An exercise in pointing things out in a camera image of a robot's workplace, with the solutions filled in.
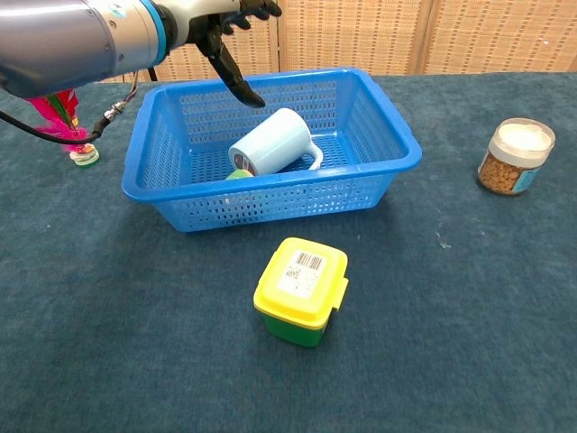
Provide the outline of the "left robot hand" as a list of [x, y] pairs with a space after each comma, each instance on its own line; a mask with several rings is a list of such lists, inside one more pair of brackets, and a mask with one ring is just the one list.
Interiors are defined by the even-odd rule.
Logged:
[[282, 10], [276, 2], [156, 1], [154, 5], [164, 20], [168, 51], [186, 44], [197, 46], [238, 101], [252, 108], [265, 106], [243, 78], [222, 37], [233, 34], [234, 26], [250, 30], [250, 16], [263, 21], [280, 17]]

